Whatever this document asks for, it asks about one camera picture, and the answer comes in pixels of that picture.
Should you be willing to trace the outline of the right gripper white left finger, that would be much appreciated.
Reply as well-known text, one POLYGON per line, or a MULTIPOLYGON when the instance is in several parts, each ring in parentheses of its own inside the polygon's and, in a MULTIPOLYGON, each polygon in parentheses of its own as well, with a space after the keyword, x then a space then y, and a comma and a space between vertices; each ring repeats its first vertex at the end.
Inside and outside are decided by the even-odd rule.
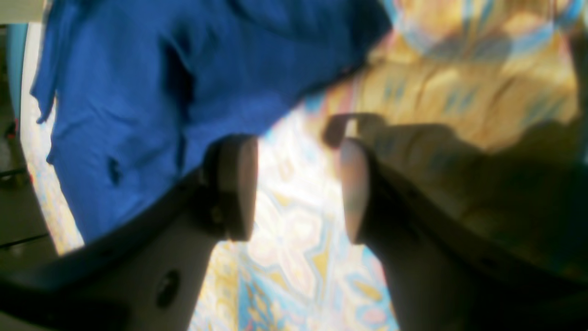
POLYGON ((48 264, 1 275, 5 331, 185 331, 214 247, 248 241, 258 140, 230 135, 134 220, 48 264))

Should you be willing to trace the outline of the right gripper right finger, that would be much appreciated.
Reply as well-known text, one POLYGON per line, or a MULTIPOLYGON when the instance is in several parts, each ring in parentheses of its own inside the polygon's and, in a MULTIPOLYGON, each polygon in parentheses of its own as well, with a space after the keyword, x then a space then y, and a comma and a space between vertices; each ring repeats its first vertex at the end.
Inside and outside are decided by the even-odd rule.
POLYGON ((345 227, 384 270, 401 331, 585 331, 587 285, 451 221, 358 140, 340 147, 345 227))

